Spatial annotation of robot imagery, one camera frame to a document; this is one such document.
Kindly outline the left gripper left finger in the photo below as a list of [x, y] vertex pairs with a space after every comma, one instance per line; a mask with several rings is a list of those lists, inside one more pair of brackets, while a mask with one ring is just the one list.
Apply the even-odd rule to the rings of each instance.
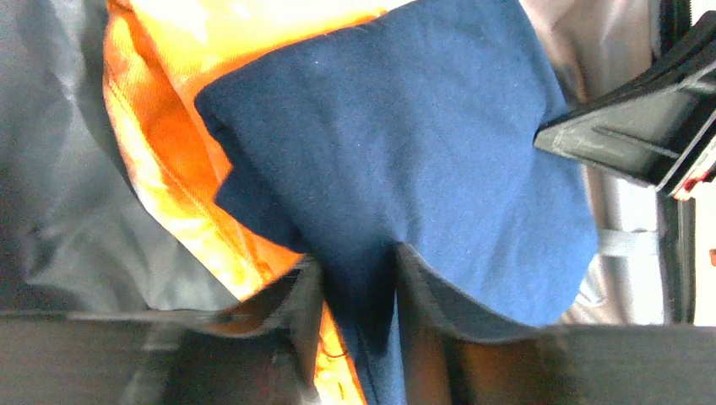
[[218, 311], [1, 314], [4, 404], [318, 404], [323, 272]]

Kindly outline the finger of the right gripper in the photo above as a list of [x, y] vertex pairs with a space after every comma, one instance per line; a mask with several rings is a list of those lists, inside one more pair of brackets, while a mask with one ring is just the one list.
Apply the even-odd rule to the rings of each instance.
[[715, 177], [715, 13], [648, 71], [543, 126], [534, 146], [655, 191]]

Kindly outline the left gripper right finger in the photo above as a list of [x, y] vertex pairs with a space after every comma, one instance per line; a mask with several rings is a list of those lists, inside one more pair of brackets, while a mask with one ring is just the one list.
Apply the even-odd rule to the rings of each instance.
[[533, 328], [397, 250], [410, 404], [712, 404], [715, 331], [694, 326]]

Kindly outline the orange garment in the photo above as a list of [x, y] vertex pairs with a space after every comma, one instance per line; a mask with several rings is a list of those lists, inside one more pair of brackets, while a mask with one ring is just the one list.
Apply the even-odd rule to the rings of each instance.
[[299, 255], [253, 234], [214, 201], [231, 165], [194, 100], [226, 73], [282, 46], [362, 24], [395, 1], [110, 1], [106, 109], [147, 211], [239, 300]]

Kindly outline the navy blue garment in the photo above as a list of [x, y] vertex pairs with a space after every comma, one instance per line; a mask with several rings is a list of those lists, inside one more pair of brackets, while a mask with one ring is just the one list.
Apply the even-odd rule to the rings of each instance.
[[566, 102], [517, 1], [413, 1], [260, 57], [195, 106], [232, 169], [217, 204], [315, 256], [370, 404], [405, 401], [394, 258], [530, 326], [597, 246], [577, 163], [536, 149]]

